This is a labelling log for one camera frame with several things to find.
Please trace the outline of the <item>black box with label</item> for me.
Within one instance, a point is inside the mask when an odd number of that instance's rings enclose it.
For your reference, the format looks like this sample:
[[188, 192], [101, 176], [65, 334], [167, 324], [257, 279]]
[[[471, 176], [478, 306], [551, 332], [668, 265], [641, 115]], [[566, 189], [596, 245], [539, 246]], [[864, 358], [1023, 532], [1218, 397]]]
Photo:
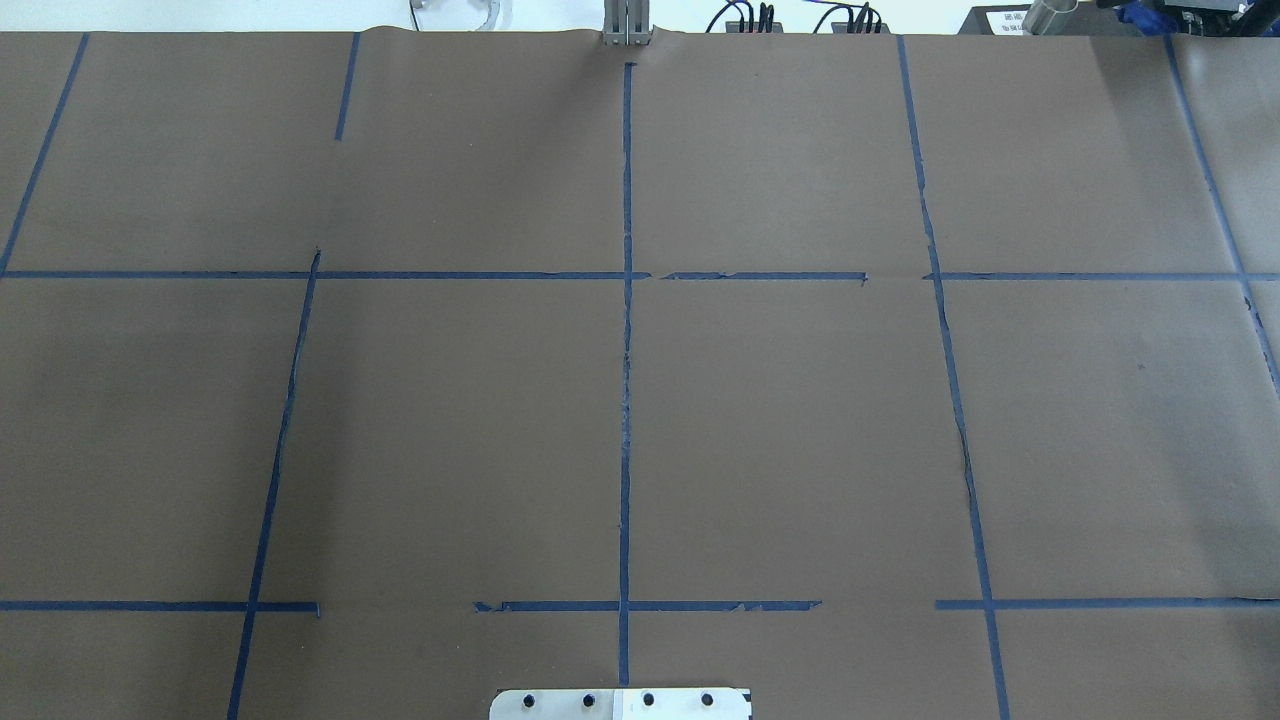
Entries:
[[1030, 4], [972, 6], [957, 35], [1023, 36]]

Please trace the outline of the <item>silver metal cylinder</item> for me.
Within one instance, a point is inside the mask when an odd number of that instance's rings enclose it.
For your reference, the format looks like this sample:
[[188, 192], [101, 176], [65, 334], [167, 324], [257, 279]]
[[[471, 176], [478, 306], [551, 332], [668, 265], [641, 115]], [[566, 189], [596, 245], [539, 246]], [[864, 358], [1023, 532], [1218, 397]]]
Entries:
[[1034, 0], [1021, 20], [1021, 31], [1028, 36], [1064, 35], [1079, 8], [1076, 0]]

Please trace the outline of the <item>aluminium frame post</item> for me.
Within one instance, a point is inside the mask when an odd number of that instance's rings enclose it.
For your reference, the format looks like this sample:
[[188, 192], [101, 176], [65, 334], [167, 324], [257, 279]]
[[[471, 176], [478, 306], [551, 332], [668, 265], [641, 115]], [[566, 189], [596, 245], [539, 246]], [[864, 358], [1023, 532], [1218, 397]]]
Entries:
[[649, 0], [605, 0], [602, 40], [607, 46], [646, 46], [652, 42]]

